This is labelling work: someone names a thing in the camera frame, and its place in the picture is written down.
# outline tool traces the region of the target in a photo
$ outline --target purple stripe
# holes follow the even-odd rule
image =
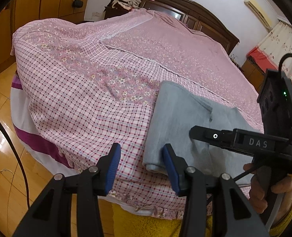
[[[22,89],[22,83],[20,81],[20,79],[17,77],[17,75],[15,74],[12,80],[12,87],[16,88],[16,89]]]
[[[18,129],[16,126],[14,126],[14,129],[18,138],[21,139],[21,141],[26,143],[28,146],[30,146],[32,150],[47,154],[57,162],[65,165],[68,168],[71,168],[68,165],[65,155],[63,156],[59,155],[58,148],[56,145],[54,145],[50,141],[45,140],[44,138],[37,134],[27,133],[21,129]]]

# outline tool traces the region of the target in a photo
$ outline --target screw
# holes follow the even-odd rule
[[[59,180],[61,180],[63,178],[63,175],[62,174],[55,174],[54,175],[54,179],[56,180],[56,181],[59,181]]]
[[[230,175],[229,175],[228,173],[223,173],[223,174],[222,174],[222,178],[223,178],[224,180],[229,180],[229,179],[230,179]]]
[[[99,169],[98,169],[97,166],[91,166],[91,167],[89,167],[89,172],[90,172],[90,173],[96,173],[98,170],[99,170]]]
[[[186,171],[187,171],[188,173],[194,173],[194,172],[195,172],[195,168],[192,167],[192,166],[189,166],[189,167],[186,168]]]

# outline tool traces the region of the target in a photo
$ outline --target air conditioner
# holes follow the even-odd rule
[[[256,2],[256,0],[245,0],[244,3],[251,9],[251,11],[256,15],[256,17],[261,21],[261,23],[269,31],[272,30],[272,21],[269,16],[264,12],[261,6]]]

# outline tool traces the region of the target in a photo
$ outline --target bed headboard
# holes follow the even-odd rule
[[[230,54],[239,39],[222,22],[202,5],[191,0],[141,0],[140,7],[163,11],[185,23],[190,29],[199,30],[219,42]]]

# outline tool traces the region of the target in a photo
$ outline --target curtain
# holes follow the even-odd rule
[[[278,69],[280,59],[286,53],[292,53],[292,28],[279,22],[248,56],[252,56],[266,72],[266,69]],[[292,81],[292,58],[285,60],[282,69]]]

